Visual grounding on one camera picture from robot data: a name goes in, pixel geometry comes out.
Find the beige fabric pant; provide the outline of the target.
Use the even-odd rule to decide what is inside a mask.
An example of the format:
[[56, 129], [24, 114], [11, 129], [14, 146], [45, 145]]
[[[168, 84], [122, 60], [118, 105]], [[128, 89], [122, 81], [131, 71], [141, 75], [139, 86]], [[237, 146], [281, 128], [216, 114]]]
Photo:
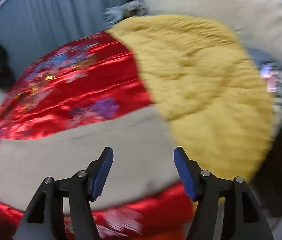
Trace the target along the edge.
[[93, 210], [159, 193], [179, 179], [168, 127], [149, 106], [43, 139], [1, 140], [0, 202], [24, 211], [44, 178], [71, 177], [107, 146], [113, 149], [114, 161]]

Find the yellow dotted plush blanket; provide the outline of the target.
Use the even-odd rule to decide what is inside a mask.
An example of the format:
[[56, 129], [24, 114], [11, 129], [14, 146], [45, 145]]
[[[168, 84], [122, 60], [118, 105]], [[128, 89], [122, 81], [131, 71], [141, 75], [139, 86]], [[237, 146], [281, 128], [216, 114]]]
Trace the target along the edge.
[[108, 33], [134, 53], [143, 85], [189, 158], [218, 177], [250, 181], [272, 142], [273, 99], [237, 35], [187, 15], [131, 17]]

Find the cluttered bedside items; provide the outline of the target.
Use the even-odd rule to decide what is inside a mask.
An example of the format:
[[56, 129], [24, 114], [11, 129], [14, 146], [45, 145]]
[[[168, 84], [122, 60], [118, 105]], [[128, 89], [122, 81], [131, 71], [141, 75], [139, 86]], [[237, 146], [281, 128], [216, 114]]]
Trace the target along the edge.
[[282, 64], [271, 54], [260, 49], [247, 47], [246, 50], [273, 97], [272, 127], [274, 135], [277, 135], [282, 128]]

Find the red floral satin quilt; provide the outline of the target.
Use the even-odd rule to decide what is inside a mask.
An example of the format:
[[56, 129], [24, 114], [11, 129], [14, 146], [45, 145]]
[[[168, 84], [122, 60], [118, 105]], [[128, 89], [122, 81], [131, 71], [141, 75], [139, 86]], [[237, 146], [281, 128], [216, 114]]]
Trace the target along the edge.
[[[65, 44], [29, 66], [0, 106], [0, 142], [87, 128], [150, 104], [133, 53], [100, 32]], [[193, 211], [181, 184], [172, 184], [119, 207], [141, 215], [135, 220], [140, 232], [124, 229], [123, 239], [185, 239], [182, 226]], [[11, 205], [0, 200], [0, 239], [12, 239], [22, 216]]]

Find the patterned clothes pile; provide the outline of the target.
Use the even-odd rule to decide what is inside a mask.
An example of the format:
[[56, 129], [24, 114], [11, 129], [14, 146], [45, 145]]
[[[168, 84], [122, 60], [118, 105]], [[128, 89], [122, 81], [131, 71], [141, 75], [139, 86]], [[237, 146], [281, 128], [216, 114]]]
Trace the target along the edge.
[[133, 16], [146, 16], [149, 10], [144, 0], [127, 0], [121, 6], [106, 8], [103, 18], [106, 27], [111, 28], [122, 20]]

